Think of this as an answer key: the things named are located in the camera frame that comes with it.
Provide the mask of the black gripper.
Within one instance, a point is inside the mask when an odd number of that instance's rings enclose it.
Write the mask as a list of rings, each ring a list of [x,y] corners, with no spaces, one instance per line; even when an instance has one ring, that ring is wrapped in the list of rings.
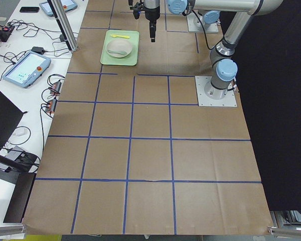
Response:
[[[144,0],[145,17],[149,20],[149,35],[151,42],[156,41],[156,20],[160,17],[160,0]]]

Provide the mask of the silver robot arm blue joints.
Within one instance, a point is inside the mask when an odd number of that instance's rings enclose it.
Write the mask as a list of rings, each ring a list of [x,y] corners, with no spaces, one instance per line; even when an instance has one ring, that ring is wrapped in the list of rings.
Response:
[[[266,15],[277,9],[282,1],[167,1],[169,10],[175,15],[191,10],[227,11],[236,15],[222,40],[210,52],[213,75],[204,87],[205,94],[215,100],[223,99],[238,67],[231,60],[238,42],[254,16]]]

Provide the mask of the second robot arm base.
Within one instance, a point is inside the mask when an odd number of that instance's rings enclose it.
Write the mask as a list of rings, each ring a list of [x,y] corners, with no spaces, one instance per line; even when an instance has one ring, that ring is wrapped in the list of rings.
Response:
[[[219,32],[217,27],[217,22],[220,17],[219,11],[195,10],[195,13],[199,18],[197,18],[194,13],[190,13],[187,16],[189,33],[203,33],[202,25],[207,34],[217,34]]]

